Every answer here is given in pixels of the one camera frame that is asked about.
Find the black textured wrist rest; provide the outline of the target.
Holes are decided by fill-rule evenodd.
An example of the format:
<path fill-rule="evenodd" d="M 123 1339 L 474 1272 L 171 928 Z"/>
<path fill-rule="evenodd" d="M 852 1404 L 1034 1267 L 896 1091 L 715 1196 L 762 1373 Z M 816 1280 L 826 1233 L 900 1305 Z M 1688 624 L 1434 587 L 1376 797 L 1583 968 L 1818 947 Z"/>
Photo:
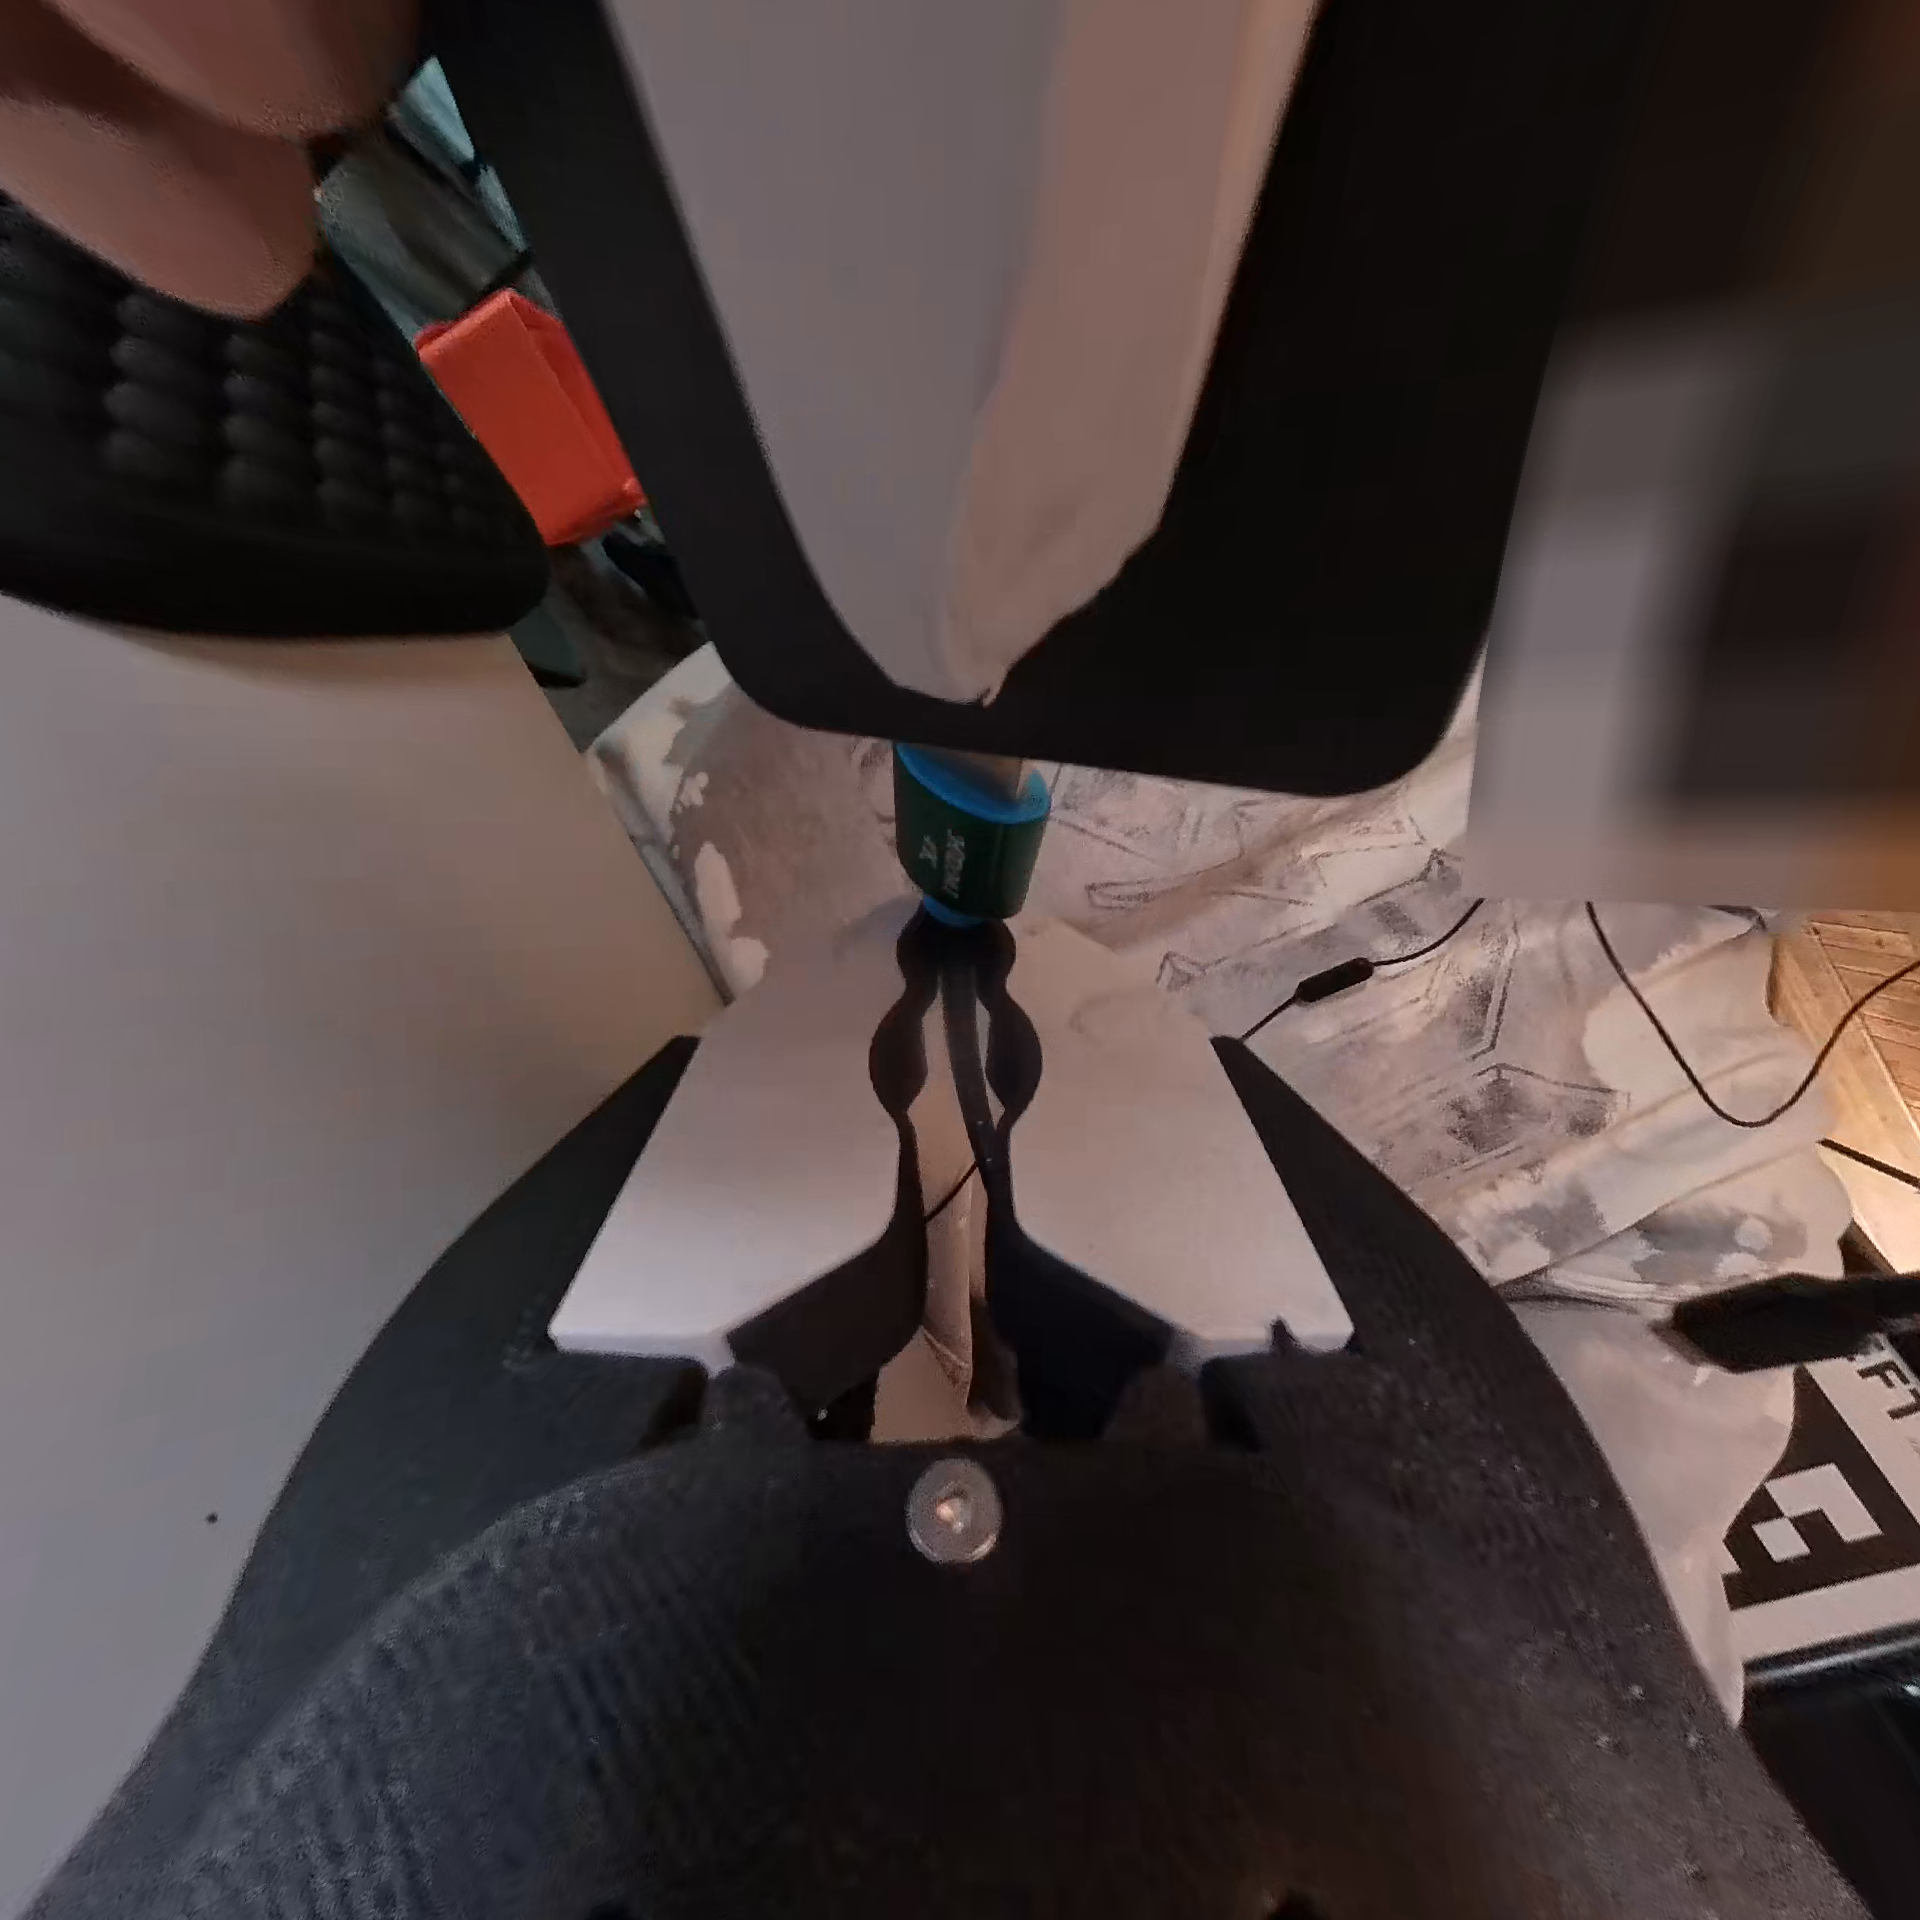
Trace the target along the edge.
<path fill-rule="evenodd" d="M 158 294 L 3 202 L 3 594 L 238 640 L 495 634 L 540 530 L 325 246 L 264 318 Z"/>

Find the person's right hand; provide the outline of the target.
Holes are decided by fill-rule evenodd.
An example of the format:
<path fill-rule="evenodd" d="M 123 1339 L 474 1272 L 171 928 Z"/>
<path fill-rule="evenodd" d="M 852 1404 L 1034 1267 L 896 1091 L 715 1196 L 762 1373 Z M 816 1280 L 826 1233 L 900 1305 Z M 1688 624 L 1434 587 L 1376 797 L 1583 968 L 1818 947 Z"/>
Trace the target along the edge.
<path fill-rule="evenodd" d="M 312 265 L 312 144 L 380 114 L 416 42 L 411 2 L 5 2 L 5 193 L 164 298 L 261 318 Z"/>

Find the orange plastic piece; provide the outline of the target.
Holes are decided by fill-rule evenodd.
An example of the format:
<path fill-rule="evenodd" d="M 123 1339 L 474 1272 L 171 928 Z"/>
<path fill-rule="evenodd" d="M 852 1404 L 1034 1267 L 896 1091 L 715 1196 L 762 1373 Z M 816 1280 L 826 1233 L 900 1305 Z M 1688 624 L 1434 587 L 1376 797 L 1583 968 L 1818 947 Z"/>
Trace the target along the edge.
<path fill-rule="evenodd" d="M 607 408 L 567 329 L 517 291 L 421 326 L 416 352 L 540 537 L 594 539 L 645 508 Z"/>

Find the person's grey patterned hoodie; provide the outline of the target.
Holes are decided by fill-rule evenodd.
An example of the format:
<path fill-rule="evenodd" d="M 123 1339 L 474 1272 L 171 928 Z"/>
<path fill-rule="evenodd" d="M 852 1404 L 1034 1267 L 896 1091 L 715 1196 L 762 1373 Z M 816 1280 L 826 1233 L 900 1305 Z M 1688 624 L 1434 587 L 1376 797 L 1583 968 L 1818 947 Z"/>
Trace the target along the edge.
<path fill-rule="evenodd" d="M 773 718 L 710 650 L 588 762 L 728 997 L 906 890 L 888 747 Z M 1046 766 L 1026 906 L 1152 974 L 1216 1036 L 1338 962 L 1388 962 L 1251 1045 L 1518 1302 L 1739 1720 L 1743 1660 L 1709 1537 L 1783 1453 L 1791 1385 L 1709 1384 L 1626 1316 L 1776 1274 L 1835 1277 L 1854 1212 L 1818 1155 L 1828 1118 L 1814 1093 L 1766 1130 L 1714 1118 L 1581 906 L 1482 902 L 1438 950 L 1392 964 L 1468 909 L 1472 762 L 1470 698 L 1412 776 L 1347 801 Z M 1728 1114 L 1788 1099 L 1812 1048 L 1770 1010 L 1783 914 L 1614 902 L 1600 922 Z"/>

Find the black multiport hub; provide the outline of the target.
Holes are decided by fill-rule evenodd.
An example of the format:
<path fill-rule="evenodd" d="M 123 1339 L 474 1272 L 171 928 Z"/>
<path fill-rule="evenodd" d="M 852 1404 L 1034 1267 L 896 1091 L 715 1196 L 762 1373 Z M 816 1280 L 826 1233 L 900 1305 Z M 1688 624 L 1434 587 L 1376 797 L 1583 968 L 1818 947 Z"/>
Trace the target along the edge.
<path fill-rule="evenodd" d="M 1344 795 L 1496 597 L 1644 5 L 429 5 L 734 682 Z"/>

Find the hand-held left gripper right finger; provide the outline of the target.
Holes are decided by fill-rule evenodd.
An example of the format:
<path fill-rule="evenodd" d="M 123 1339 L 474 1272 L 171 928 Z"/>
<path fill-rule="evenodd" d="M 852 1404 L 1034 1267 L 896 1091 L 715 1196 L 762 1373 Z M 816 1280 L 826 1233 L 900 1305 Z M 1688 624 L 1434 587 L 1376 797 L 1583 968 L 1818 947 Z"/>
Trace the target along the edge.
<path fill-rule="evenodd" d="M 1109 1420 L 1162 1364 L 1348 1346 L 1221 1049 L 1152 974 L 1020 922 L 980 957 L 980 1022 L 988 1307 L 1026 1420 Z"/>

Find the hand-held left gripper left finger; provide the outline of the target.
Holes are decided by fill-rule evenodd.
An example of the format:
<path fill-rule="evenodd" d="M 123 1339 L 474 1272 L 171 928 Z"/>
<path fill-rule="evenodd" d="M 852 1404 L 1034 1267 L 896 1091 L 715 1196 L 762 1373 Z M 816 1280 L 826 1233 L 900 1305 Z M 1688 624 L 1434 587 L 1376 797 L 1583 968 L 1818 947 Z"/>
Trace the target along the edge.
<path fill-rule="evenodd" d="M 804 1413 L 878 1381 L 928 1296 L 919 934 L 859 918 L 710 1022 L 549 1322 L 557 1350 L 740 1363 Z"/>

